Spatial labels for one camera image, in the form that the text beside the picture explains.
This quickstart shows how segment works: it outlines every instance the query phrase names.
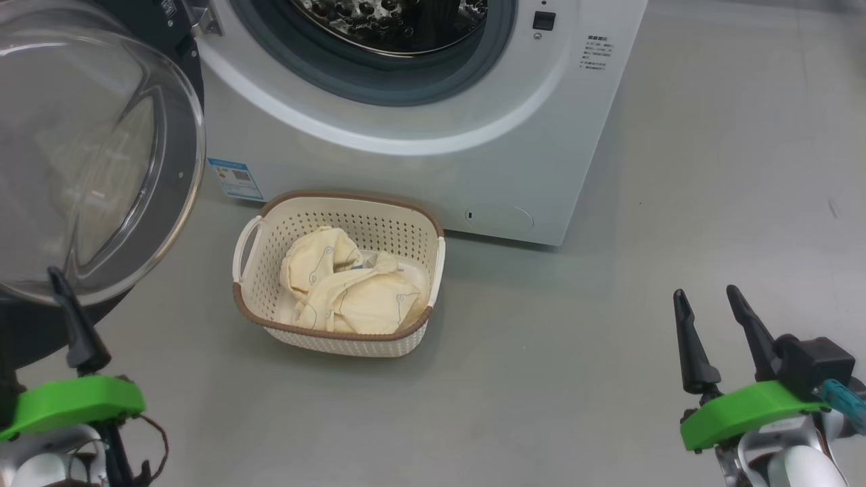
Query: brown basket rim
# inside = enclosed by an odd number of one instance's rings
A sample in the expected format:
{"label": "brown basket rim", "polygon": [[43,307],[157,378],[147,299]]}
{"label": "brown basket rim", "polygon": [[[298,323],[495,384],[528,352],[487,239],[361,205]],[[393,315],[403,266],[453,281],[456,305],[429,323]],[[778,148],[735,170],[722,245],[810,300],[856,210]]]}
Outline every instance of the brown basket rim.
{"label": "brown basket rim", "polygon": [[[412,203],[406,203],[405,201],[400,201],[392,198],[381,198],[375,196],[367,196],[361,194],[354,193],[346,193],[346,192],[325,192],[325,191],[298,191],[298,192],[287,192],[281,194],[280,196],[270,200],[262,209],[259,211],[259,216],[265,218],[268,213],[273,210],[277,205],[288,201],[289,199],[295,198],[337,198],[337,199],[357,199],[361,201],[369,201],[371,203],[381,203],[384,205],[393,205],[400,206],[402,208],[406,208],[408,210],[416,211],[424,215],[432,224],[433,227],[436,228],[436,236],[437,237],[445,237],[445,232],[442,226],[439,224],[439,220],[433,216],[432,213],[425,210],[424,208],[413,205]],[[348,341],[397,341],[402,340],[416,331],[421,329],[421,327],[430,319],[430,314],[433,312],[433,307],[428,306],[424,309],[423,313],[418,316],[418,319],[412,323],[409,327],[399,330],[392,334],[352,334],[352,333],[338,333],[333,331],[319,331],[319,330],[311,330],[307,328],[296,327],[294,325],[287,325],[284,323],[278,323],[277,321],[265,320],[253,314],[252,311],[247,307],[247,303],[243,301],[243,294],[241,292],[241,284],[239,282],[234,282],[232,285],[232,294],[235,297],[235,304],[241,310],[241,314],[244,315],[248,320],[253,323],[267,327],[278,329],[280,331],[284,331],[287,333],[301,334],[304,336],[311,336],[314,338],[325,338],[330,340],[348,340]]]}

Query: basket handle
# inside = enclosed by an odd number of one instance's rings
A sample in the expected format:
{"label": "basket handle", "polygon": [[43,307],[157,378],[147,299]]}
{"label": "basket handle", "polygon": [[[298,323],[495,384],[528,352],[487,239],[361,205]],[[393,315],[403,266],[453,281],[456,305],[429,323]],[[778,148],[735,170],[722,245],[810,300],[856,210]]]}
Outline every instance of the basket handle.
{"label": "basket handle", "polygon": [[237,243],[235,244],[235,255],[231,259],[231,278],[237,282],[238,284],[242,283],[243,280],[247,277],[247,269],[246,264],[249,262],[249,258],[255,255],[255,250],[259,246],[259,239],[262,237],[262,232],[259,231],[255,234],[255,240],[253,241],[253,246],[249,248],[249,256],[247,257],[247,262],[243,263],[243,267],[241,265],[241,259],[243,258],[243,248],[247,246],[247,241],[249,240],[249,235],[253,233],[253,230],[262,226],[264,220],[260,215],[256,215],[255,218],[249,220],[247,226],[243,227],[241,231],[241,236],[237,238]]}

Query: floor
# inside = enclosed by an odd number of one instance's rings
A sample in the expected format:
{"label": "floor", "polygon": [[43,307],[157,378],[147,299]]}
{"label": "floor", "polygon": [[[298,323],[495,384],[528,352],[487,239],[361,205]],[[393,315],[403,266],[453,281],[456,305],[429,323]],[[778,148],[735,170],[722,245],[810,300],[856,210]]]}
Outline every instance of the floor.
{"label": "floor", "polygon": [[[675,289],[723,391],[753,380],[729,283],[772,333],[866,360],[859,12],[651,0],[565,244],[451,237],[429,332],[400,360],[293,349],[246,322],[229,259],[256,207],[207,174],[176,247],[100,325],[110,372],[169,431],[161,485],[722,485],[678,438],[697,398]],[[66,377],[60,354],[22,373]],[[125,431],[132,458],[159,458],[157,434]],[[854,485],[864,449],[836,445]]]}

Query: door hinge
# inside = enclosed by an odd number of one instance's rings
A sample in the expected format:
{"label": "door hinge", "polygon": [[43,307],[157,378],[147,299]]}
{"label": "door hinge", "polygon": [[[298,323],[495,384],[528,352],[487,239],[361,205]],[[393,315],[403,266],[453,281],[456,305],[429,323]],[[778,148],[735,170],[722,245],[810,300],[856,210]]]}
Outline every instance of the door hinge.
{"label": "door hinge", "polygon": [[205,34],[223,35],[223,29],[219,26],[217,13],[210,5],[204,7],[192,7],[192,36],[201,37]]}

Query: beige basket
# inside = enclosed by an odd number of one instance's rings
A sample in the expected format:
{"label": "beige basket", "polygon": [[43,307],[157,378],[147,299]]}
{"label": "beige basket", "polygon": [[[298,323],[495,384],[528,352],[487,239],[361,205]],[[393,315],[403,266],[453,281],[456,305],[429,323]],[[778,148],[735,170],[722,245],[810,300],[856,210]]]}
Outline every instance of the beige basket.
{"label": "beige basket", "polygon": [[[397,256],[405,275],[429,297],[421,316],[393,334],[336,333],[285,324],[295,301],[280,285],[282,259],[295,240],[322,225],[345,230],[362,253],[385,250]],[[255,230],[249,257],[242,264],[244,249]],[[427,331],[444,263],[442,226],[422,208],[338,193],[289,193],[265,205],[237,240],[232,261],[235,302],[252,322],[290,345],[330,354],[399,357],[417,347]]]}

